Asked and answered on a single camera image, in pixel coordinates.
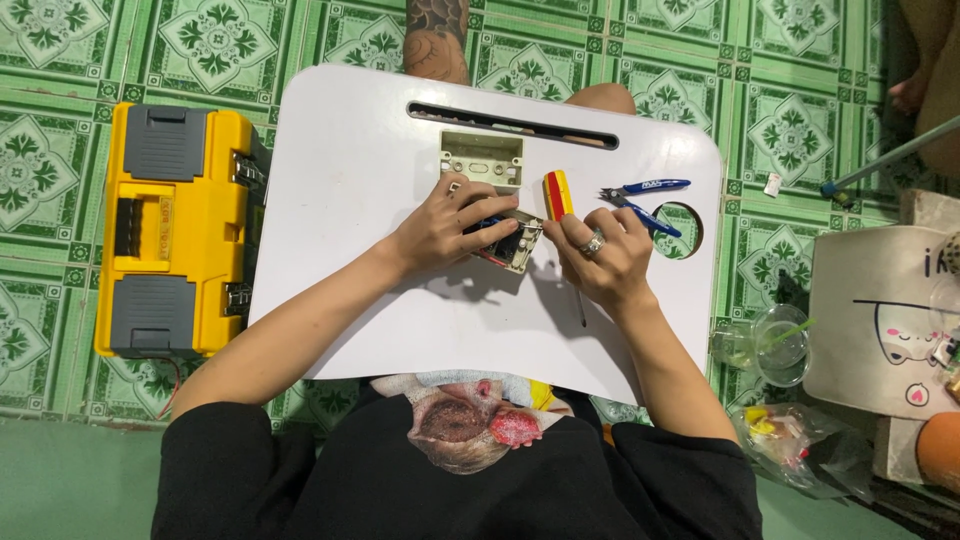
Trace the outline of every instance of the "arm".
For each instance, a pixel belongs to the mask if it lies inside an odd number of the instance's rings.
[[[576,246],[589,242],[594,229],[607,243],[588,258]],[[560,223],[544,223],[543,231],[557,245],[567,279],[623,332],[654,424],[681,435],[737,442],[730,419],[647,284],[653,241],[633,211],[597,209],[583,222],[568,214]]]
[[[462,186],[449,194],[452,182]],[[471,204],[479,197],[488,197]],[[303,377],[367,308],[401,280],[443,268],[516,230],[515,219],[475,233],[463,229],[506,209],[489,184],[445,173],[400,226],[366,253],[291,298],[230,341],[177,393],[171,420],[191,408],[236,402],[262,405]]]
[[[464,58],[468,6],[469,0],[407,0],[407,75],[469,86]]]

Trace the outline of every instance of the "tiled floor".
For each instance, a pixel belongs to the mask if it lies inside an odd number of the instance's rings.
[[[470,0],[470,74],[558,101],[619,82],[638,114],[710,134],[728,177],[715,315],[746,318],[803,300],[814,236],[896,218],[877,180],[851,211],[816,192],[878,154],[883,4]],[[171,364],[91,350],[114,103],[240,110],[270,143],[297,71],[399,71],[403,21],[402,0],[0,0],[0,414],[163,425]],[[772,172],[776,200],[761,191]],[[740,372],[710,377],[728,406],[764,398]],[[268,410],[277,428],[323,432],[354,395],[349,381],[303,382]]]

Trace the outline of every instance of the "yellow toolbox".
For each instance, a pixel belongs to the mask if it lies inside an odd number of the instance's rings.
[[[242,330],[270,159],[236,112],[114,108],[98,354],[207,357]]]

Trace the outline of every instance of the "green straw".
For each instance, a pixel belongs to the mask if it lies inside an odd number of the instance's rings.
[[[815,324],[817,324],[817,319],[816,319],[816,317],[810,317],[809,319],[806,319],[805,321],[803,321],[801,324],[799,324],[799,325],[793,327],[792,329],[790,329],[790,330],[788,330],[788,331],[785,331],[784,333],[782,333],[782,334],[778,335],[777,337],[771,339],[771,340],[767,343],[767,346],[769,347],[770,345],[773,345],[774,343],[780,343],[781,341],[783,341],[783,340],[786,339],[787,337],[790,337],[791,335],[800,333],[800,332],[806,330],[807,327],[810,327],[810,326],[815,325]]]

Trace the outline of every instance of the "circular cup hole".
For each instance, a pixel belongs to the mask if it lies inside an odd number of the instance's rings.
[[[654,216],[680,231],[676,238],[662,231],[650,229],[654,249],[666,258],[688,258],[697,253],[704,240],[704,224],[700,216],[684,203],[664,203],[654,210]]]

